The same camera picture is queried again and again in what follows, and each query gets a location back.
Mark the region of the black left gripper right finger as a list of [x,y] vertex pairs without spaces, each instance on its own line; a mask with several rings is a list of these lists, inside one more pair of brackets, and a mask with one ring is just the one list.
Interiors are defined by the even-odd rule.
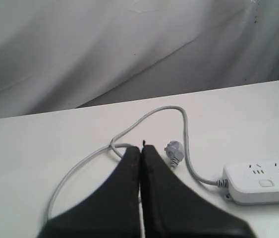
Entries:
[[140,192],[147,238],[253,237],[246,221],[186,186],[153,145],[144,145],[141,151]]

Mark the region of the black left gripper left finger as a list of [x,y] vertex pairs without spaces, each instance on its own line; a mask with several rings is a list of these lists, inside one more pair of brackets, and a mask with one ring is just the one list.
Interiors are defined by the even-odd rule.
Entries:
[[139,238],[141,236],[138,205],[138,147],[126,148],[111,175],[83,201],[52,217],[55,200],[66,181],[92,157],[91,154],[74,166],[60,181],[48,202],[40,238]]

